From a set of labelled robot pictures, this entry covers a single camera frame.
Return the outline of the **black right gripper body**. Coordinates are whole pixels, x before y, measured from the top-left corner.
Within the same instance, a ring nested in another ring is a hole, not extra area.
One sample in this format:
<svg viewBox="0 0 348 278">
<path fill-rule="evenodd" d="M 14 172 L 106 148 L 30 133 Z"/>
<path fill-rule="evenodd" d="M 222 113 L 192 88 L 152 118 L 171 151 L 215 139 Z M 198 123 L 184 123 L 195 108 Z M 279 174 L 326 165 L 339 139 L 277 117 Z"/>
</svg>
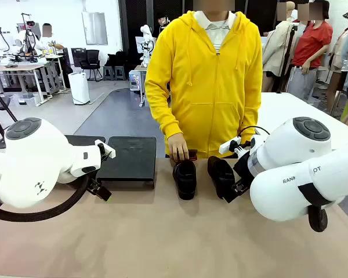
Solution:
<svg viewBox="0 0 348 278">
<path fill-rule="evenodd" d="M 240 179 L 235 183 L 236 191 L 247 191 L 254 178 L 260 173 L 260 163 L 256 152 L 247 151 L 233 167 Z"/>
</svg>

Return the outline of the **person's right hand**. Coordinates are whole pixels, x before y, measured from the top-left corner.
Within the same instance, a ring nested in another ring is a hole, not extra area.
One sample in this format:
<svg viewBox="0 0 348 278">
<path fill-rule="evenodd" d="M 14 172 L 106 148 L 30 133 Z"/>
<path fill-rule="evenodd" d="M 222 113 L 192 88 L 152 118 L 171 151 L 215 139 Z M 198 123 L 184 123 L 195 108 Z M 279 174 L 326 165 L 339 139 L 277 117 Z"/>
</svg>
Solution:
<svg viewBox="0 0 348 278">
<path fill-rule="evenodd" d="M 168 149 L 170 158 L 175 162 L 189 159 L 189 150 L 182 133 L 168 137 Z"/>
</svg>

